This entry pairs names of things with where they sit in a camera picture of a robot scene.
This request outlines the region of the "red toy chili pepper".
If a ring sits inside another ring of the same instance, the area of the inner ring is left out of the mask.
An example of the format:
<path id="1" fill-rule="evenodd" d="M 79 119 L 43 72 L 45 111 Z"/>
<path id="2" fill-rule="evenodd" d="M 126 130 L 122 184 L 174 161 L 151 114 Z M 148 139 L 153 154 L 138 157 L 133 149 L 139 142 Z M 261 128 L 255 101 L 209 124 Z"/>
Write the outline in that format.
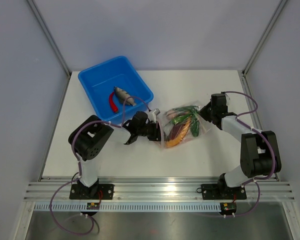
<path id="1" fill-rule="evenodd" d="M 110 108 L 113 111 L 113 113 L 117 114 L 119 112 L 119 109 L 116 106 L 116 104 L 114 103 L 114 100 L 113 100 L 114 95 L 115 95 L 115 92 L 113 91 L 108 97 L 108 102 L 109 102 Z"/>

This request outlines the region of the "grey toy fish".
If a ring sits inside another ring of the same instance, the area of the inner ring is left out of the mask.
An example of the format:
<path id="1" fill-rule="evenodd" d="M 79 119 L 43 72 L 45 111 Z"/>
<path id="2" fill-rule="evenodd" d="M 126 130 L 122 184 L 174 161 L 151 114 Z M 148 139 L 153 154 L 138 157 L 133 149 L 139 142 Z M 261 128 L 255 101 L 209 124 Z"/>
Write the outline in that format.
<path id="1" fill-rule="evenodd" d="M 125 105 L 128 105 L 128 106 L 135 106 L 136 105 L 136 102 L 135 102 L 134 98 L 131 97 L 131 95 L 127 91 L 125 91 L 124 89 L 121 89 L 121 88 L 115 86 L 113 88 L 113 90 L 114 90 L 115 96 L 118 98 L 118 100 L 121 104 L 125 103 Z"/>

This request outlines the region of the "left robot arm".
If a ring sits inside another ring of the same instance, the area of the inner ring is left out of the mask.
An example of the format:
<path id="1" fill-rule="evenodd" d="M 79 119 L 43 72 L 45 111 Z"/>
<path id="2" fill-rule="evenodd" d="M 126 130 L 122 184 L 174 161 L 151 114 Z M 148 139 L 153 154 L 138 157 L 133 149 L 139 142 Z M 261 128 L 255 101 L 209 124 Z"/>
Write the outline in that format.
<path id="1" fill-rule="evenodd" d="M 157 116 L 160 110 L 137 111 L 132 119 L 122 126 L 103 121 L 96 115 L 90 116 L 68 138 L 71 150 L 78 160 L 78 179 L 71 181 L 69 198 L 71 200 L 111 200 L 114 185 L 101 183 L 96 170 L 96 157 L 107 142 L 130 145 L 138 137 L 161 142 L 161 132 Z"/>

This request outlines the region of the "clear zip top bag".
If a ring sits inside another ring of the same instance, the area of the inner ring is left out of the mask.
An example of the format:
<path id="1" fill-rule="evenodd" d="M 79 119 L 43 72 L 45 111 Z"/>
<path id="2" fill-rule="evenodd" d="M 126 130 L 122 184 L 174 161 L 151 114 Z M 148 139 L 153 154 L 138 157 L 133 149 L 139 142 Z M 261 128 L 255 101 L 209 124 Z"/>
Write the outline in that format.
<path id="1" fill-rule="evenodd" d="M 170 108 L 159 114 L 157 121 L 164 149 L 174 148 L 203 137 L 211 129 L 211 124 L 200 116 L 204 107 L 198 100 Z"/>

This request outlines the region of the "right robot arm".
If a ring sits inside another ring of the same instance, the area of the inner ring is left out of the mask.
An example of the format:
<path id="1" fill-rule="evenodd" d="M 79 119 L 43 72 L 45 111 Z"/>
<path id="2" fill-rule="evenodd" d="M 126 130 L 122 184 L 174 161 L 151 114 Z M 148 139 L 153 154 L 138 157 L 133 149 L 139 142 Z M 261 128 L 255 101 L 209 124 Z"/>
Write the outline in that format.
<path id="1" fill-rule="evenodd" d="M 217 183 L 203 183 L 200 193 L 204 200 L 245 200 L 247 184 L 267 180 L 282 169 L 276 134 L 253 128 L 230 112 L 227 94 L 212 94 L 199 115 L 240 142 L 239 166 L 220 175 Z"/>

